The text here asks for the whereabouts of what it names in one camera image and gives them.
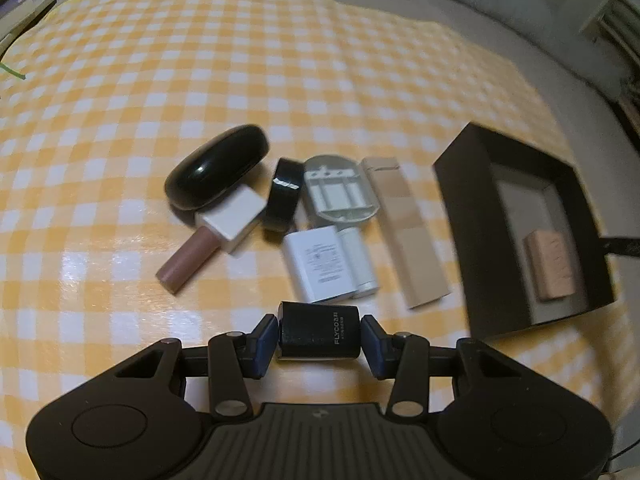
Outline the glossy black oval case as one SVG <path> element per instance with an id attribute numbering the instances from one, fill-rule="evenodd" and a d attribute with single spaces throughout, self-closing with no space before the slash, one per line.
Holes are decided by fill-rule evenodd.
<path id="1" fill-rule="evenodd" d="M 165 180 L 168 202 L 176 209 L 204 208 L 226 194 L 268 154 L 269 141 L 262 128 L 231 128 L 186 156 Z"/>

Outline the long beige wooden block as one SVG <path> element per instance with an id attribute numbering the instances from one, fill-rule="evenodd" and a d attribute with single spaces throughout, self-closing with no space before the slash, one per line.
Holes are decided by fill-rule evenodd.
<path id="1" fill-rule="evenodd" d="M 449 294 L 449 284 L 418 202 L 395 157 L 365 157 L 361 167 L 378 200 L 378 224 L 410 309 Z"/>

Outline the window frame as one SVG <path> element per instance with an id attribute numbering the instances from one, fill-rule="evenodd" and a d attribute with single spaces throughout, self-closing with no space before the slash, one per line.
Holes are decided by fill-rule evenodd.
<path id="1" fill-rule="evenodd" d="M 603 0 L 580 31 L 591 40 L 608 41 L 631 65 L 617 105 L 639 133 L 639 8 L 631 0 Z"/>

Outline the carved wooden coaster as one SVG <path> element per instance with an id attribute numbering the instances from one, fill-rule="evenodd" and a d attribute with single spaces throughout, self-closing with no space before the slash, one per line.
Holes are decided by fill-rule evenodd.
<path id="1" fill-rule="evenodd" d="M 524 249 L 537 301 L 564 300 L 578 295 L 570 248 L 561 232 L 533 230 L 524 238 Z"/>

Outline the white cylindrical tube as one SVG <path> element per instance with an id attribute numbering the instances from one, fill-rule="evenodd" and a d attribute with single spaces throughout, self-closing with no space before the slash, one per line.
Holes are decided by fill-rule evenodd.
<path id="1" fill-rule="evenodd" d="M 378 292 L 378 279 L 369 254 L 369 249 L 358 228 L 345 228 L 338 231 L 345 258 L 348 262 L 352 281 L 355 285 L 355 298 L 372 296 Z"/>

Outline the pink tube white cap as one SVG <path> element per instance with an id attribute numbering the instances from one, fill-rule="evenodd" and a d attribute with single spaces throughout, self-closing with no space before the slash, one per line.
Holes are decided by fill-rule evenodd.
<path id="1" fill-rule="evenodd" d="M 233 252 L 257 226 L 266 200 L 240 184 L 216 204 L 195 214 L 195 231 L 156 272 L 160 284 L 175 295 L 218 250 Z"/>

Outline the black round tin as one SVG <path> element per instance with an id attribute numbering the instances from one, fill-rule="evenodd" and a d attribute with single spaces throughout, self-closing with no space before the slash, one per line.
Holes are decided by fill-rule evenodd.
<path id="1" fill-rule="evenodd" d="M 265 230 L 286 233 L 292 226 L 304 184 L 304 164 L 281 157 L 274 170 L 262 226 Z"/>

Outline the yellow checkered cloth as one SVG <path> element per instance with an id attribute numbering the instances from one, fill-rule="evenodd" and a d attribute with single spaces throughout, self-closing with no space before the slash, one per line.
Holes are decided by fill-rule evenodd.
<path id="1" fill-rule="evenodd" d="M 60 394 L 164 337 L 205 344 L 293 297 L 254 231 L 180 295 L 156 280 L 189 237 L 164 182 L 219 133 L 261 126 L 276 162 L 398 159 L 449 294 L 409 308 L 375 224 L 390 330 L 449 346 L 468 332 L 434 160 L 469 122 L 567 162 L 546 103 L 505 58 L 433 23 L 332 0 L 68 0 L 10 47 L 1 76 L 1 474 L 30 479 L 25 432 Z"/>

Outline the black cardboard box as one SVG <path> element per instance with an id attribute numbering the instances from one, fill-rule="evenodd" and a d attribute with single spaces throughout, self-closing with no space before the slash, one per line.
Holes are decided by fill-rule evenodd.
<path id="1" fill-rule="evenodd" d="M 466 125 L 434 163 L 460 266 L 470 333 L 491 339 L 572 318 L 615 300 L 600 233 L 573 166 Z M 542 300 L 525 240 L 562 235 L 575 291 Z"/>

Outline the white USB charger cube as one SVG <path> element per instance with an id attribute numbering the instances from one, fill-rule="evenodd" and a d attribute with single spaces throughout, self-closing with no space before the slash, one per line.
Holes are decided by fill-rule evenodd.
<path id="1" fill-rule="evenodd" d="M 356 292 L 334 226 L 285 235 L 282 254 L 299 301 L 320 304 L 349 298 Z"/>

